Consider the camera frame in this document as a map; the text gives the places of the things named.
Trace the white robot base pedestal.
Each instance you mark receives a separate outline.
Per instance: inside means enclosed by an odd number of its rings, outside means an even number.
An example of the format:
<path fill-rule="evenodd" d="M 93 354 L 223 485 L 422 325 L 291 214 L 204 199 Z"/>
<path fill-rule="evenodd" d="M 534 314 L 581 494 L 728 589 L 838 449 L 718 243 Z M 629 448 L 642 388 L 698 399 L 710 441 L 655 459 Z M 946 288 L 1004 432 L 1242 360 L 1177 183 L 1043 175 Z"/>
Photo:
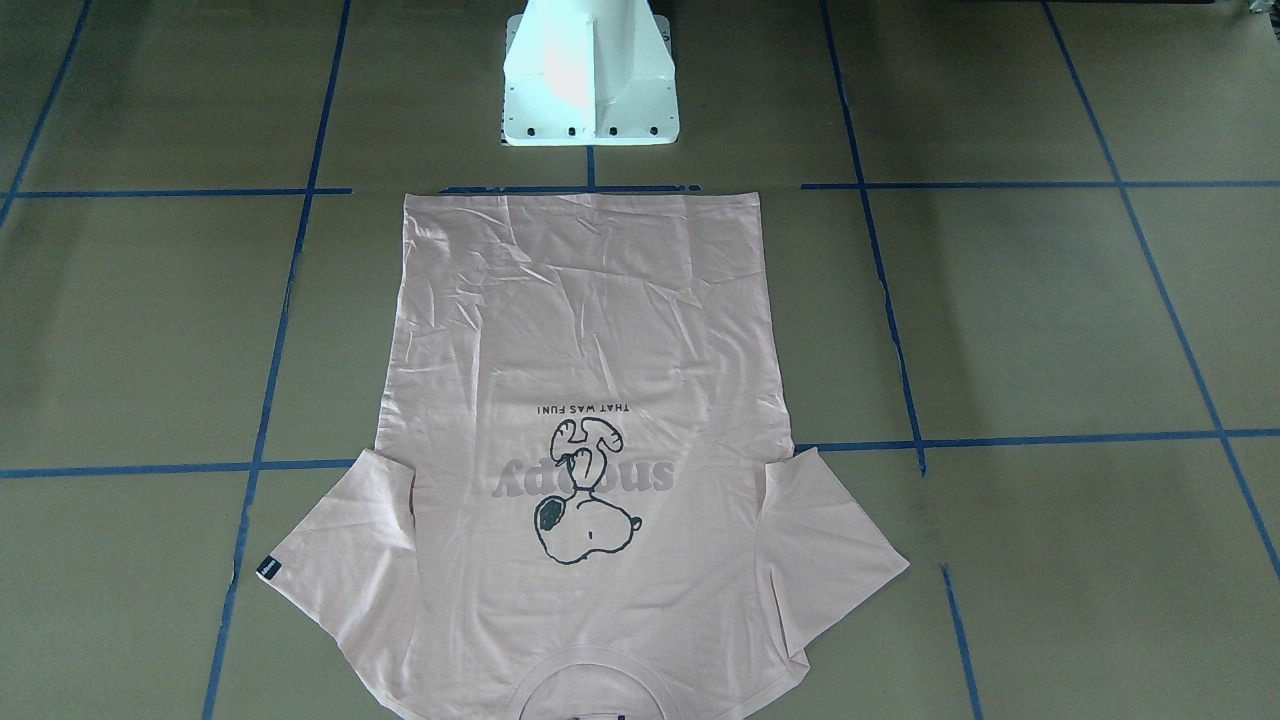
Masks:
<path fill-rule="evenodd" d="M 506 22 L 503 73 L 509 146 L 678 140 L 669 20 L 648 1 L 529 1 Z"/>

